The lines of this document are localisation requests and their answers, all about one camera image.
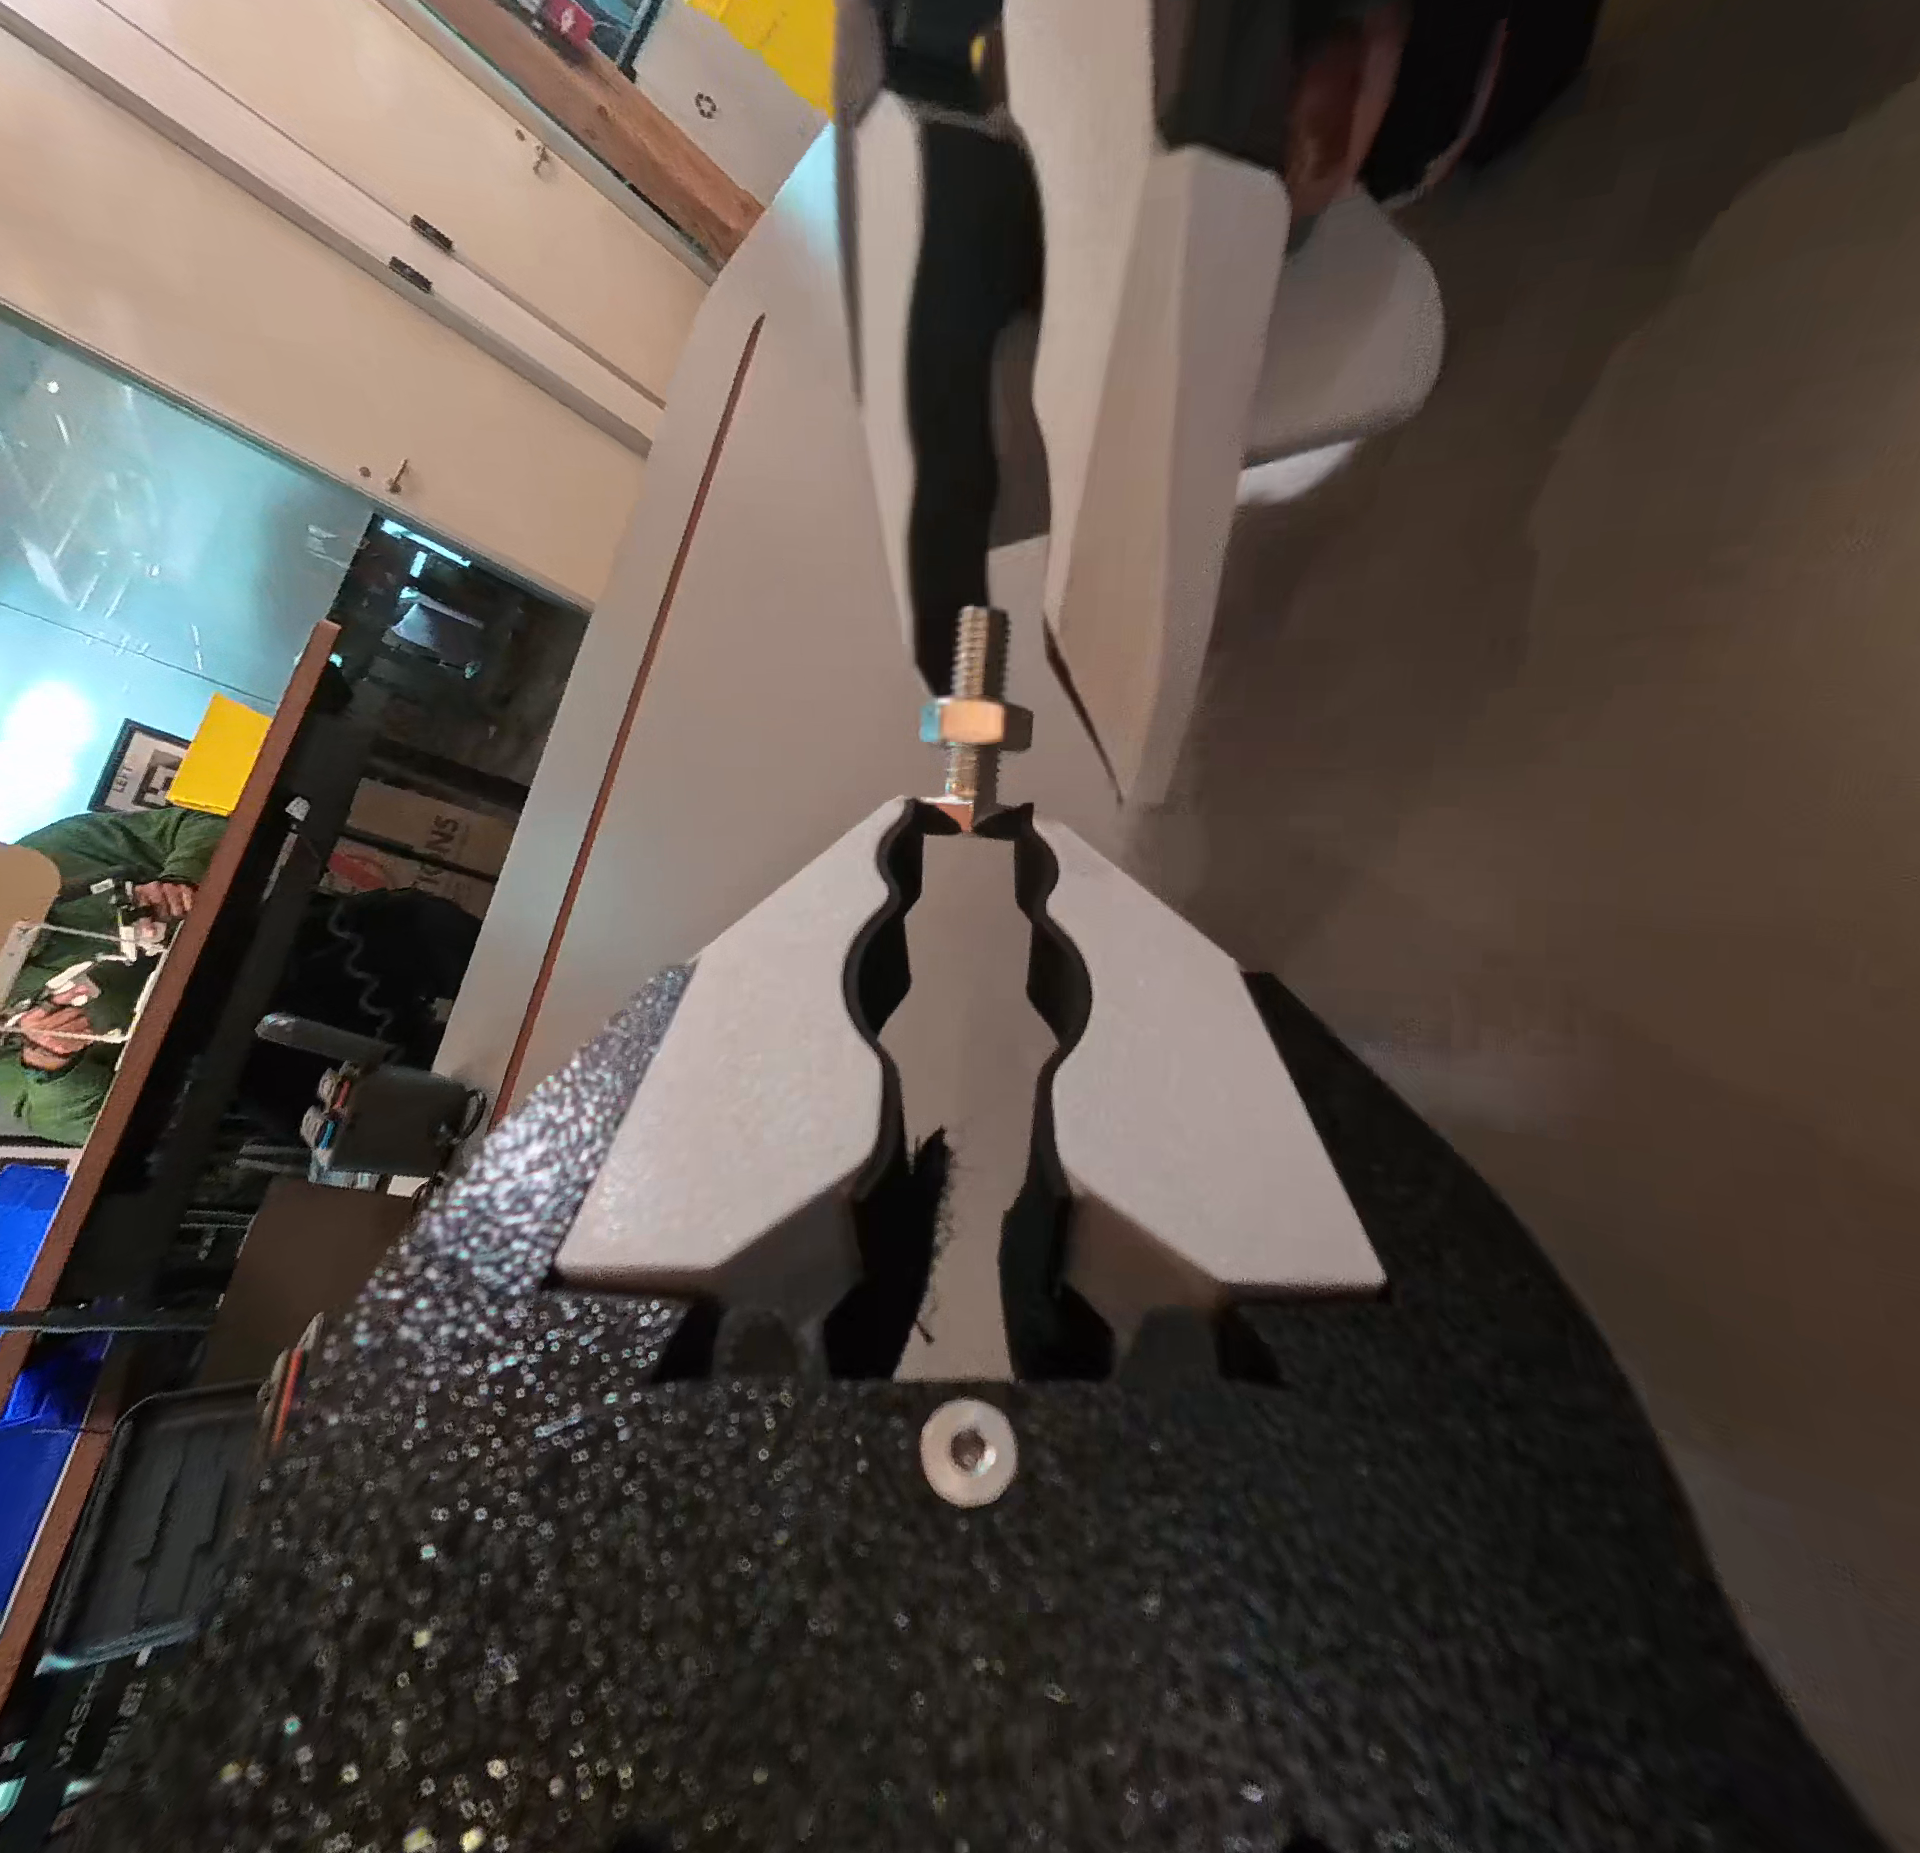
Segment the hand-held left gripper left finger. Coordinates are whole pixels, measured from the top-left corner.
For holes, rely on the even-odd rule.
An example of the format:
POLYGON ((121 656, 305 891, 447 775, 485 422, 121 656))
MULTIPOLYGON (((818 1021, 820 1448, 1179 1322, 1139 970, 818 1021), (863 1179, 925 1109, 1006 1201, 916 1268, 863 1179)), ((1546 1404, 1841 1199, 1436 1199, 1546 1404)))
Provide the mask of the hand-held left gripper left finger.
POLYGON ((690 965, 558 1256, 563 1289, 830 1311, 903 1153, 881 1034, 906 998, 921 803, 883 803, 690 965))

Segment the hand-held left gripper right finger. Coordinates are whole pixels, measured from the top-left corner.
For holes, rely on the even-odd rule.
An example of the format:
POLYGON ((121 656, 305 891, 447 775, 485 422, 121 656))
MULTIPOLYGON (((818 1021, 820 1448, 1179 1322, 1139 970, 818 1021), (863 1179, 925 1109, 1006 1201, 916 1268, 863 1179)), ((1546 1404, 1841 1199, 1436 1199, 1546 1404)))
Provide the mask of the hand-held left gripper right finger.
POLYGON ((1379 1256, 1241 966, 1066 823, 1027 816, 1030 1158, 1049 1279, 1102 1322, 1378 1297, 1379 1256))

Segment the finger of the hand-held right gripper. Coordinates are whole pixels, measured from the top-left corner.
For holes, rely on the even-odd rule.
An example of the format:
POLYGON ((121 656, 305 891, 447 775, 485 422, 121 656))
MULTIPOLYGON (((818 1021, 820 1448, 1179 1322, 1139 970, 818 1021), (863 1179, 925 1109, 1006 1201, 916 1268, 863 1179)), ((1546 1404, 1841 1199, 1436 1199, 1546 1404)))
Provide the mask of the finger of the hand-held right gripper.
POLYGON ((1037 174, 1013 123, 890 90, 836 113, 831 162, 883 555, 912 667, 945 695, 962 614, 991 603, 991 555, 1050 520, 1037 174))
POLYGON ((1037 174, 1050 659, 1125 803, 1171 776, 1288 240, 1290 0, 1003 0, 1037 174))

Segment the steel bolt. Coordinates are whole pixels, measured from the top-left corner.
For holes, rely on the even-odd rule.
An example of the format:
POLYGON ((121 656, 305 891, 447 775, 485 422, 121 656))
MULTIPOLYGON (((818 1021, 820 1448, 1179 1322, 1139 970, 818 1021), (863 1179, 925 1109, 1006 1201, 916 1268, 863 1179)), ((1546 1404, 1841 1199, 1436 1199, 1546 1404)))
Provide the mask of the steel bolt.
MULTIPOLYGON (((966 608, 955 621, 948 662, 947 694, 938 695, 991 695, 1002 698, 1002 671, 1006 651, 1006 617, 995 608, 966 608)), ((994 748, 939 748, 939 791, 934 806, 960 833, 974 833, 981 816, 994 815, 997 792, 999 753, 994 748)))

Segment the person's right hand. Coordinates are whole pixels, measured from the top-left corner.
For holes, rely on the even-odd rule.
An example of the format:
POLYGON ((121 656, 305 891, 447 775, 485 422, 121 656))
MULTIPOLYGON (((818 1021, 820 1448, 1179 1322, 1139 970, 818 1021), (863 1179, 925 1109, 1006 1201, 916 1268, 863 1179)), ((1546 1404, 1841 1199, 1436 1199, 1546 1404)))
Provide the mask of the person's right hand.
POLYGON ((1282 165, 1293 223, 1357 191, 1396 88, 1405 33, 1401 2, 1369 5, 1336 22, 1293 70, 1282 165))

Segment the wooden beam with red signs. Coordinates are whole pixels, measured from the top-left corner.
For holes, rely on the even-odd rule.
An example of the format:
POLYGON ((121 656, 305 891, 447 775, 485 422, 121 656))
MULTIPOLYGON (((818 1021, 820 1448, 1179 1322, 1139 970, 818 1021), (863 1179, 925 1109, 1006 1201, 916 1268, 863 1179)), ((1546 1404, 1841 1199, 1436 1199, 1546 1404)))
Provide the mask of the wooden beam with red signs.
POLYGON ((517 0, 413 0, 541 119, 722 267, 762 217, 732 182, 590 39, 517 0))

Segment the yellow plastic bin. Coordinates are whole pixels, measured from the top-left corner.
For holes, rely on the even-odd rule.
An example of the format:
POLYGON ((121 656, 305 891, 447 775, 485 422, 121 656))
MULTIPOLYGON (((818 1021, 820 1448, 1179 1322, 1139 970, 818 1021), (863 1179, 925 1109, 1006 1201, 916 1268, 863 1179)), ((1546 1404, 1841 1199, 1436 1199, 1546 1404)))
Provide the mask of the yellow plastic bin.
POLYGON ((271 729, 271 715, 223 694, 211 695, 171 775, 165 803, 217 819, 231 816, 271 729))
POLYGON ((831 111, 835 0, 683 0, 785 90, 818 116, 831 111))

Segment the dark grey box device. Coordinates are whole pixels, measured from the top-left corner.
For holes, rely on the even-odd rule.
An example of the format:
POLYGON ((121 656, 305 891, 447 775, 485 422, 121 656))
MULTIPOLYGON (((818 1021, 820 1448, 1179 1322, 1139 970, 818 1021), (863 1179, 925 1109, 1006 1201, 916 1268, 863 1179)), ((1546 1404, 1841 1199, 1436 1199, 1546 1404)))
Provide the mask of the dark grey box device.
POLYGON ((432 1179, 480 1125, 490 1101, 459 1080, 395 1064, 345 1064, 323 1073, 299 1122, 308 1179, 432 1179))

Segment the black office chair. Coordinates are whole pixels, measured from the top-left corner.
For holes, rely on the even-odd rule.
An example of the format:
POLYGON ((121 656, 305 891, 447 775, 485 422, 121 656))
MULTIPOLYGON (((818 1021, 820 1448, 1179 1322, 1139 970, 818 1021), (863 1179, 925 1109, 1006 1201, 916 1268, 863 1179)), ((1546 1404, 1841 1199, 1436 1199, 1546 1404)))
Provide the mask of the black office chair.
POLYGON ((473 916, 416 891, 317 893, 277 974, 269 1015, 343 1028, 430 1067, 476 940, 473 916))

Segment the cardboard box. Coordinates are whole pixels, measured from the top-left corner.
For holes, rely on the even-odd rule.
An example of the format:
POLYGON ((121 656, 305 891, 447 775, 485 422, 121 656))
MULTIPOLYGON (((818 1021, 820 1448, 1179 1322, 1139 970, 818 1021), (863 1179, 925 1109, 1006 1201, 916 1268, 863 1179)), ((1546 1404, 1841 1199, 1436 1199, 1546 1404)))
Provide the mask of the cardboard box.
POLYGON ((320 888, 339 899, 416 891, 480 920, 511 837, 511 823, 491 815, 361 782, 320 888))

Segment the long brown-edged table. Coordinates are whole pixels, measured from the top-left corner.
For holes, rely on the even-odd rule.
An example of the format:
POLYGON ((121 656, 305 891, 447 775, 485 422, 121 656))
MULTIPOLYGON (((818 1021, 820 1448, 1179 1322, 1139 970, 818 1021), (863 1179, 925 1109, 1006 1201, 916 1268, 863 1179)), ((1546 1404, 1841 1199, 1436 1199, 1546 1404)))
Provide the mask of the long brown-edged table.
POLYGON ((133 1032, 46 1238, 4 1312, 2 1394, 35 1339, 130 1328, 201 1181, 275 979, 369 754, 372 727, 323 621, 133 1032))

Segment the cream door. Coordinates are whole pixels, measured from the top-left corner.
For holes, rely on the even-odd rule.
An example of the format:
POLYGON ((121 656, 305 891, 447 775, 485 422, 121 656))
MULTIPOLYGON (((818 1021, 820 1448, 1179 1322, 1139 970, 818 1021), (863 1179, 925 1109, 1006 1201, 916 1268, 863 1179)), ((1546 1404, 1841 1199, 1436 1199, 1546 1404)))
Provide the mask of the cream door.
POLYGON ((679 233, 416 0, 99 0, 499 282, 707 290, 679 233))
POLYGON ((15 35, 2 298, 547 594, 610 587, 636 451, 15 35))

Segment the framed black white marker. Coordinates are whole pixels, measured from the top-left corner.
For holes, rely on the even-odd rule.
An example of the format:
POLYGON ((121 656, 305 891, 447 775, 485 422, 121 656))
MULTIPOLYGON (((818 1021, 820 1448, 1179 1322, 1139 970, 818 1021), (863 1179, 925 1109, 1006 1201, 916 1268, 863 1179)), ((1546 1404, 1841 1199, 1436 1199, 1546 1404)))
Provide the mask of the framed black white marker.
POLYGON ((169 787, 188 754, 189 737, 123 720, 92 794, 92 810, 141 813, 169 803, 169 787))

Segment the blue plastic bin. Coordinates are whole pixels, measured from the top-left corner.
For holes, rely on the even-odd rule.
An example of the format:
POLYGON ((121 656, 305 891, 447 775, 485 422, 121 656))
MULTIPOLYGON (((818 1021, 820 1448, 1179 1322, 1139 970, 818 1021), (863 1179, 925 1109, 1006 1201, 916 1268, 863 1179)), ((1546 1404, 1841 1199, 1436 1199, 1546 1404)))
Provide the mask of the blue plastic bin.
MULTIPOLYGON (((2 1169, 2 1303, 25 1308, 26 1279, 63 1197, 60 1168, 2 1169)), ((2 1413, 2 1602, 11 1602, 96 1384, 96 1347, 29 1339, 2 1413)))

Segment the glass office partition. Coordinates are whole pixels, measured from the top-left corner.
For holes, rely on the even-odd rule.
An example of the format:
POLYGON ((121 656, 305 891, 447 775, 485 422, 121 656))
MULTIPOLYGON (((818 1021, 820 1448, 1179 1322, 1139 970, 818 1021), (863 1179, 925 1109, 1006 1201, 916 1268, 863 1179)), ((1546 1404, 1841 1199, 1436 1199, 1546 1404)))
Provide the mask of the glass office partition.
POLYGON ((579 608, 4 315, 4 840, 95 806, 215 698, 273 715, 320 623, 372 772, 514 820, 579 608))

